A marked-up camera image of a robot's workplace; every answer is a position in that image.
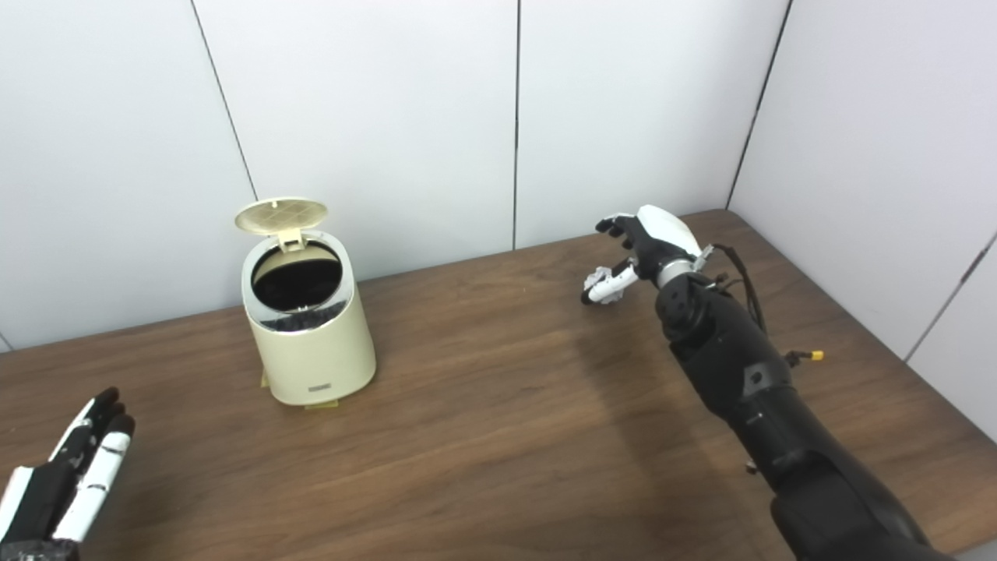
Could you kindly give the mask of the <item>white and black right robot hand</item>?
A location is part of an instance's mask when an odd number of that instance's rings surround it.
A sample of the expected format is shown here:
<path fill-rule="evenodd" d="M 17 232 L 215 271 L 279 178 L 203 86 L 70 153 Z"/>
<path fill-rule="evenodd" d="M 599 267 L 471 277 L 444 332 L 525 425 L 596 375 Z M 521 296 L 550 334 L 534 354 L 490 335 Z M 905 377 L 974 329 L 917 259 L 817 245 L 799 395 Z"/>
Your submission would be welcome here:
<path fill-rule="evenodd" d="M 587 277 L 580 296 L 583 305 L 619 301 L 638 281 L 649 281 L 661 290 L 674 278 L 701 273 L 708 255 L 680 217 L 658 206 L 609 214 L 598 221 L 595 231 L 622 239 L 629 256 L 611 269 L 598 267 Z"/>

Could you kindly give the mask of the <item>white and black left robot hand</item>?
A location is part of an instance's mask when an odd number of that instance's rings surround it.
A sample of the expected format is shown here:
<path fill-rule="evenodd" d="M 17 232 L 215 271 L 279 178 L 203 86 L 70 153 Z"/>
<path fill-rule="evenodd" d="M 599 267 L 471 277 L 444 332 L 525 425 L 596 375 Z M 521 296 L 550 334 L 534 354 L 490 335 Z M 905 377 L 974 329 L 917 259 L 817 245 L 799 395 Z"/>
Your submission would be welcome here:
<path fill-rule="evenodd" d="M 79 560 L 135 430 L 111 386 L 86 402 L 44 463 L 16 467 L 2 497 L 1 557 Z"/>

